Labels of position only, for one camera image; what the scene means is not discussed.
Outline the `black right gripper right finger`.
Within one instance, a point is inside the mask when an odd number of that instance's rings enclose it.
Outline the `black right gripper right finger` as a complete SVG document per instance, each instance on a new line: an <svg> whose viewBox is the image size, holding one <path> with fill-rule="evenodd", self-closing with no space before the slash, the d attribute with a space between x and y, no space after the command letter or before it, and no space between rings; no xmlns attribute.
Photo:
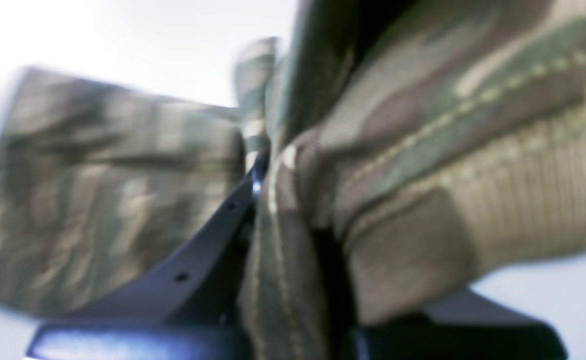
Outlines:
<svg viewBox="0 0 586 360"><path fill-rule="evenodd" d="M353 328L345 360L566 360L547 323L465 289L420 312Z"/></svg>

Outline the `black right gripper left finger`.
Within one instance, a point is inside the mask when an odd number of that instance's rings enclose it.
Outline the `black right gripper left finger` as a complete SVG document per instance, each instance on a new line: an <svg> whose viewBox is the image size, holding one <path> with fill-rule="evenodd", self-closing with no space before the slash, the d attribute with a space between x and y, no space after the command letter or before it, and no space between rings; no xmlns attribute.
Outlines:
<svg viewBox="0 0 586 360"><path fill-rule="evenodd" d="M28 360L251 360L237 296L269 151L169 257L110 295L39 326Z"/></svg>

